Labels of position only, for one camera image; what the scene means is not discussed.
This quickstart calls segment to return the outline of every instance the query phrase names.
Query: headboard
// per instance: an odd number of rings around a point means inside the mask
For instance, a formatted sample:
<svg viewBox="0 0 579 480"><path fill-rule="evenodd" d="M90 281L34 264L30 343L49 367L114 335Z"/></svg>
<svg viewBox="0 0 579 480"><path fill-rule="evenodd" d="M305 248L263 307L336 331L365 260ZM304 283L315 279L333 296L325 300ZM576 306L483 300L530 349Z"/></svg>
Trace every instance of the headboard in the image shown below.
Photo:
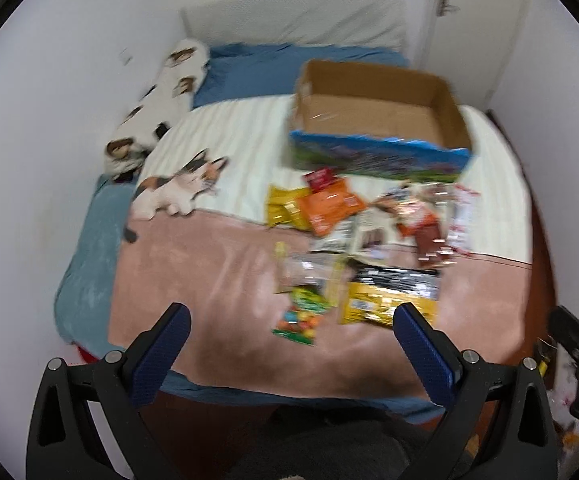
<svg viewBox="0 0 579 480"><path fill-rule="evenodd" d="M208 0L183 10L208 45L297 43L405 47L404 0Z"/></svg>

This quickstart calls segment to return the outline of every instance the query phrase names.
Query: open cardboard box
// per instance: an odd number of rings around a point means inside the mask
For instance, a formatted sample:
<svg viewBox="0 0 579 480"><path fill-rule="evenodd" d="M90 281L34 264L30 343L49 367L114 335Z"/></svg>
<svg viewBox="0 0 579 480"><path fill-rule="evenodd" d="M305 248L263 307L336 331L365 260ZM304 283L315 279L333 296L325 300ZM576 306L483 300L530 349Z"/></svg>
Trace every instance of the open cardboard box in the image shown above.
<svg viewBox="0 0 579 480"><path fill-rule="evenodd" d="M379 64L305 63L291 128L300 170L453 182L472 149L444 80Z"/></svg>

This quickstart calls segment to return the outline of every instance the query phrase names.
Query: wall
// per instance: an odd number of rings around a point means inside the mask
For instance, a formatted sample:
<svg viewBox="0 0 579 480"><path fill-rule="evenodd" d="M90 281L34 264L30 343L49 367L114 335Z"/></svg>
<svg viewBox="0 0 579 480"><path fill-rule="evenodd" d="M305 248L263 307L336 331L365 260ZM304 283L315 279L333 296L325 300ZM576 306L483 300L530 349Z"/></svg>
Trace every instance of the wall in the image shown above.
<svg viewBox="0 0 579 480"><path fill-rule="evenodd" d="M52 300L102 148L182 36L185 1L25 0L0 30L0 458L16 478L44 365L77 360ZM425 2L407 0L409 54Z"/></svg>
<svg viewBox="0 0 579 480"><path fill-rule="evenodd" d="M491 107L537 197L558 301L579 317L579 25L559 0L531 0Z"/></svg>

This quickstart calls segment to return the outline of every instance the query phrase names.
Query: door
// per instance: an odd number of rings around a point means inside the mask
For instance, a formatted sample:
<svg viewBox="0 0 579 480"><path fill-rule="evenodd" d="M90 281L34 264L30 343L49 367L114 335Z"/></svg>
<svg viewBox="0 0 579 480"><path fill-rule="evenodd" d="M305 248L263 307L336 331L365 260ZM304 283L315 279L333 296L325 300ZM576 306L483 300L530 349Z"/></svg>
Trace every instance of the door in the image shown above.
<svg viewBox="0 0 579 480"><path fill-rule="evenodd" d="M484 109L514 46L528 0L437 0L422 68Z"/></svg>

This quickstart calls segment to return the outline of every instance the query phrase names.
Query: silver bolt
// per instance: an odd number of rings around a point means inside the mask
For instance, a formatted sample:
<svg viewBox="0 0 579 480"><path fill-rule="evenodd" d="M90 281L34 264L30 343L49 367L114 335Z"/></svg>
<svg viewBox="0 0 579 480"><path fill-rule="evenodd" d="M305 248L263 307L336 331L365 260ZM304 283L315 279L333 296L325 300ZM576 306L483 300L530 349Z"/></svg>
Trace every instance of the silver bolt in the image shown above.
<svg viewBox="0 0 579 480"><path fill-rule="evenodd" d="M63 365L63 360L60 357L54 357L47 363L47 368L50 370L58 370Z"/></svg>
<svg viewBox="0 0 579 480"><path fill-rule="evenodd" d="M110 364L117 363L122 358L123 352L121 352L120 350L112 350L111 352L107 352L107 355L105 355L105 361L107 361Z"/></svg>
<svg viewBox="0 0 579 480"><path fill-rule="evenodd" d="M478 352L474 350L465 350L463 352L463 359L470 364L476 364L480 358L481 357L478 355Z"/></svg>
<svg viewBox="0 0 579 480"><path fill-rule="evenodd" d="M528 370L536 370L536 361L531 357L525 357L523 359L523 365Z"/></svg>

